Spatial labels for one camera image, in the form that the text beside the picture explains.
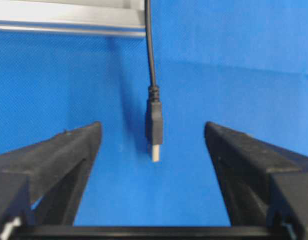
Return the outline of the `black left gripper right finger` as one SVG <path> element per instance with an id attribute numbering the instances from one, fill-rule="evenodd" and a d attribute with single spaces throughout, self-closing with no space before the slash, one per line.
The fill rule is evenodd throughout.
<path id="1" fill-rule="evenodd" d="M 204 136 L 233 226 L 308 229 L 308 156 L 213 122 Z"/>

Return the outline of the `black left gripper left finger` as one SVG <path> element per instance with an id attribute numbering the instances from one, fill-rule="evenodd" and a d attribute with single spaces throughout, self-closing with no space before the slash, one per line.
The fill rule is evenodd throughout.
<path id="1" fill-rule="evenodd" d="M 28 225 L 71 226 L 101 141 L 96 121 L 0 154 L 0 228 L 15 217 Z"/>

